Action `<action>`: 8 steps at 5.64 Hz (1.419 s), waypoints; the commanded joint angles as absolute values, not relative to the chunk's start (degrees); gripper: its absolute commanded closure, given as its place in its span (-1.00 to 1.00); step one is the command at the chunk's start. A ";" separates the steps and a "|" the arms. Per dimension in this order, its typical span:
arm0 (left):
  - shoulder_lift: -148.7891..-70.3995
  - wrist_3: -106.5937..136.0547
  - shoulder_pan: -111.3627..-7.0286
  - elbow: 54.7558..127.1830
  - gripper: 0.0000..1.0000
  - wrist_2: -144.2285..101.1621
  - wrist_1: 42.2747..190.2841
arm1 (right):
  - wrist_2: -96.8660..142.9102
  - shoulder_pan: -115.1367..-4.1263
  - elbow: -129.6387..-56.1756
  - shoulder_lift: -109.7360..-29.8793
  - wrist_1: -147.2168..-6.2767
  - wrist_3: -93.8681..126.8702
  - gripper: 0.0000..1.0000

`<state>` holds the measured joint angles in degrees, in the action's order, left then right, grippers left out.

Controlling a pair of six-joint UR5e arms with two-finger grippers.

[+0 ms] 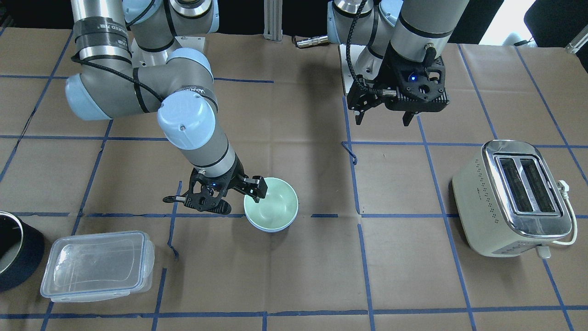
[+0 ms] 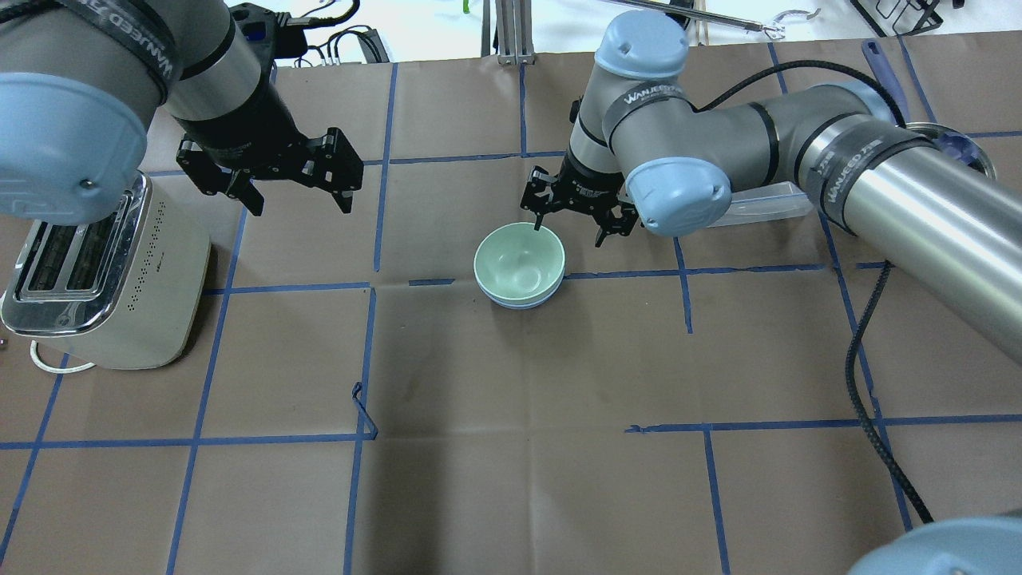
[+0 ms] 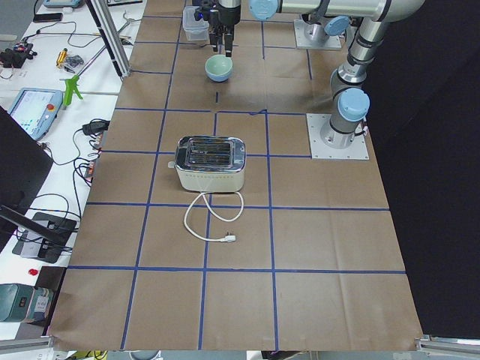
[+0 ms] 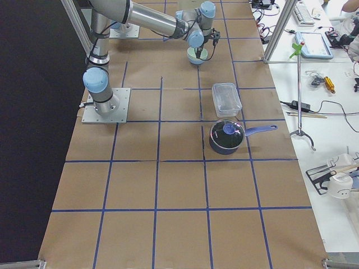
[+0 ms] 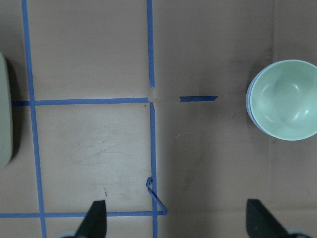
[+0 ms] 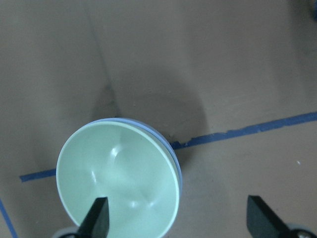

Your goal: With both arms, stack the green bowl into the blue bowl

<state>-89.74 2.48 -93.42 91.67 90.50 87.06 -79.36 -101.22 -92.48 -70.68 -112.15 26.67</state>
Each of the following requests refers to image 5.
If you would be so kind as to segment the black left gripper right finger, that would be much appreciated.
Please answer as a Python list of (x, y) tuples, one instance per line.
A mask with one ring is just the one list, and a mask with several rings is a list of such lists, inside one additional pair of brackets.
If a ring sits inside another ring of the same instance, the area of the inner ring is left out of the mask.
[(292, 237), (258, 199), (247, 200), (246, 231), (250, 238)]

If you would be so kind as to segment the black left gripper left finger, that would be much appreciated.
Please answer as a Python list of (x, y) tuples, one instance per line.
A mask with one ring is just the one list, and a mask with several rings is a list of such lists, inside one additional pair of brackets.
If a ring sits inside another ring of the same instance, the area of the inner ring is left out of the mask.
[(84, 220), (75, 233), (76, 238), (105, 238), (106, 225), (106, 202), (94, 201)]

